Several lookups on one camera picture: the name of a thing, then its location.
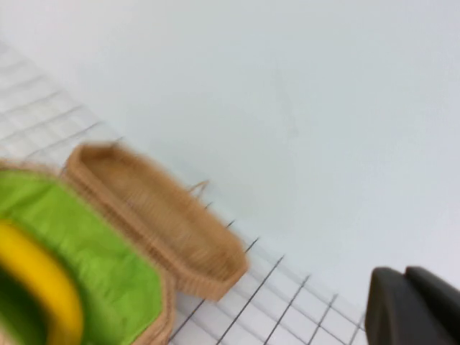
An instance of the green cloth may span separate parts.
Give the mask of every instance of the green cloth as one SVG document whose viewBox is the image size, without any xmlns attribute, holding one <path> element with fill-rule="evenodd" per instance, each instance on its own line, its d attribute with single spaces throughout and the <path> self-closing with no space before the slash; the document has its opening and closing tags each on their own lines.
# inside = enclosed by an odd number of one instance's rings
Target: green cloth
<svg viewBox="0 0 460 345">
<path fill-rule="evenodd" d="M 48 248 L 78 284 L 82 345 L 127 345 L 162 311 L 160 276 L 97 213 L 59 182 L 0 171 L 0 218 Z"/>
</svg>

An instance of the black object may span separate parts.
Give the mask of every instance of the black object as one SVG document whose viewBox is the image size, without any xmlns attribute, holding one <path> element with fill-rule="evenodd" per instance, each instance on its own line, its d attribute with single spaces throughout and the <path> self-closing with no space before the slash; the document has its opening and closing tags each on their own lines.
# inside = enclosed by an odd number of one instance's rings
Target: black object
<svg viewBox="0 0 460 345">
<path fill-rule="evenodd" d="M 406 274 L 386 267 L 372 272 L 365 321 L 369 345 L 460 344 L 451 331 L 458 321 L 452 316 L 460 317 L 459 291 L 419 267 Z M 455 299 L 458 305 L 448 307 Z M 438 301 L 443 307 L 434 306 Z M 451 321 L 447 326 L 445 318 Z"/>
</svg>

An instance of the yellow object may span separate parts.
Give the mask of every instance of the yellow object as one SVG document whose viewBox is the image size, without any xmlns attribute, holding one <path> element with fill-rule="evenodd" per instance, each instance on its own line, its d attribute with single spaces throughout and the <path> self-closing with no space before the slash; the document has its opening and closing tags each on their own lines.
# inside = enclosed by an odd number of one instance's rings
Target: yellow object
<svg viewBox="0 0 460 345">
<path fill-rule="evenodd" d="M 23 231 L 0 222 L 0 266 L 21 282 L 48 314 L 47 345 L 80 345 L 83 310 L 64 267 Z"/>
</svg>

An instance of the wicker basket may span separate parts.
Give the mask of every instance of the wicker basket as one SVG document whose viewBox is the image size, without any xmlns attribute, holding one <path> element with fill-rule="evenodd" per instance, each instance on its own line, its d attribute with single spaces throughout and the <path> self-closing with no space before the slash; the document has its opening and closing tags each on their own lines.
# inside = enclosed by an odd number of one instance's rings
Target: wicker basket
<svg viewBox="0 0 460 345">
<path fill-rule="evenodd" d="M 45 165 L 38 165 L 34 163 L 31 164 L 28 162 L 16 163 L 4 160 L 0 160 L 0 170 L 31 171 L 41 175 L 46 175 L 51 178 L 59 178 L 60 174 L 59 170 L 52 169 L 51 167 Z M 59 179 L 70 187 L 73 186 L 70 183 L 67 183 L 63 176 L 61 176 Z M 86 195 L 82 190 L 76 189 L 75 191 L 87 202 L 91 202 L 89 195 Z M 114 213 L 102 212 L 101 214 L 109 223 L 116 224 L 116 217 Z M 161 277 L 163 302 L 162 312 L 157 317 L 157 319 L 147 329 L 145 329 L 142 334 L 138 336 L 132 345 L 167 345 L 171 331 L 173 329 L 175 314 L 175 284 L 173 278 L 161 266 L 152 260 L 150 260 L 150 263 L 158 275 Z M 0 334 L 0 344 L 12 345 L 12 342 L 7 341 L 6 337 Z"/>
<path fill-rule="evenodd" d="M 86 144 L 65 174 L 95 207 L 116 214 L 119 229 L 184 293 L 218 300 L 247 271 L 239 240 L 150 160 L 118 144 Z"/>
</svg>

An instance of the wall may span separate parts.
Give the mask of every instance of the wall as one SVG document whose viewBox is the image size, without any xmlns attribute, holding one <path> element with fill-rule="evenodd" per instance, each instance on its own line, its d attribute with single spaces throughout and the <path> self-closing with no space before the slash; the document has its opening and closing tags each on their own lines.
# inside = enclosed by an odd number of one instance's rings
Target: wall
<svg viewBox="0 0 460 345">
<path fill-rule="evenodd" d="M 3 2 L 8 41 L 326 284 L 460 286 L 457 1 Z"/>
</svg>

